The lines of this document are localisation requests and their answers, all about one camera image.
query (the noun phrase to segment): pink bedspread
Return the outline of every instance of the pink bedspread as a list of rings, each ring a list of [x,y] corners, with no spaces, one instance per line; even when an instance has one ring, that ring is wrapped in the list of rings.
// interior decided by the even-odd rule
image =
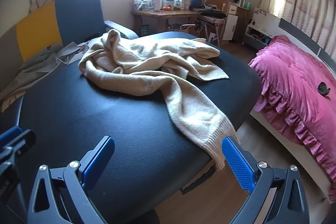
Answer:
[[[324,63],[291,43],[274,37],[250,64],[262,81],[254,106],[292,142],[307,146],[329,175],[329,198],[336,202],[336,80]],[[331,91],[317,91],[325,82]]]

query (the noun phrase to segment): ribbed sweater cuff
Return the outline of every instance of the ribbed sweater cuff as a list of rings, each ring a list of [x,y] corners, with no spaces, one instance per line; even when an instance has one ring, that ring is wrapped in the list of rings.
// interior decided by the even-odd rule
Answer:
[[[214,133],[204,142],[203,149],[206,150],[215,162],[216,169],[221,170],[225,166],[225,157],[222,152],[222,141],[228,136],[233,136],[236,140],[236,131],[227,118],[222,121]]]

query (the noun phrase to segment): white bed frame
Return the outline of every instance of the white bed frame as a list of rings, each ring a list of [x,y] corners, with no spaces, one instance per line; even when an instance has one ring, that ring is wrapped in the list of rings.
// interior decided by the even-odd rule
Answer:
[[[297,45],[299,48],[304,50],[305,52],[313,55],[319,61],[322,61],[318,54],[315,54],[311,49],[309,49],[306,45],[304,45],[300,40],[286,32],[282,28],[279,27],[280,18],[267,13],[265,17],[262,14],[257,14],[256,12],[253,14],[253,19],[256,22],[256,25],[262,26],[266,33],[272,34],[272,36],[284,34],[289,40]],[[336,79],[335,72],[326,65],[330,70],[332,75]],[[273,126],[271,126],[265,117],[256,112],[254,109],[250,113],[258,122],[260,122],[269,132],[272,133],[274,137],[278,139],[279,142],[297,159],[297,161],[302,165],[302,167],[307,171],[307,173],[311,176],[313,181],[317,184],[317,186],[321,189],[327,200],[329,199],[329,187],[331,185],[329,177],[326,175],[323,168],[315,161],[313,156],[306,150],[305,147],[292,143],[286,137],[282,136]]]
[[[253,118],[260,122],[269,132],[272,133],[274,137],[278,139],[279,142],[296,158],[296,160],[302,165],[302,167],[307,171],[311,176],[313,181],[321,189],[327,200],[329,199],[329,187],[330,180],[329,177],[325,174],[324,170],[320,165],[315,161],[312,155],[305,149],[304,146],[292,143],[286,137],[282,136],[273,126],[271,126],[265,117],[260,113],[256,112],[254,109],[250,113]]]

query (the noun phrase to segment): black massage table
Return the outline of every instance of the black massage table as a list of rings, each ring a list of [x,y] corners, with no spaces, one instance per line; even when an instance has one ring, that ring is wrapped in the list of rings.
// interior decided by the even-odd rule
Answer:
[[[167,32],[138,39],[169,37],[194,38]],[[230,79],[188,80],[237,130],[260,95],[260,79],[223,50],[211,61]],[[18,161],[26,204],[40,165],[66,166],[111,136],[115,153],[89,196],[109,223],[127,223],[186,185],[211,158],[174,126],[160,91],[135,97],[102,90],[81,75],[77,64],[51,73],[10,105],[0,114],[0,132],[18,125],[36,134],[36,145]]]

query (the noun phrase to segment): blue clamp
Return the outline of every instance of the blue clamp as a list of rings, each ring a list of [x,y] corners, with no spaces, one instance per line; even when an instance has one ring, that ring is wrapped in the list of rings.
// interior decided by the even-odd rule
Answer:
[[[80,161],[74,160],[66,167],[55,169],[49,169],[47,165],[41,165],[29,201],[28,224],[71,223],[61,193],[54,191],[55,187],[63,187],[68,190],[73,205],[83,223],[106,224],[87,196],[87,191],[95,187],[110,161],[114,149],[114,140],[105,136]]]
[[[248,190],[249,193],[252,193],[255,187],[254,170],[229,137],[225,138],[222,142],[222,152],[240,186],[244,190]]]
[[[6,203],[20,182],[16,160],[36,141],[34,132],[22,132],[18,126],[0,134],[0,202]]]

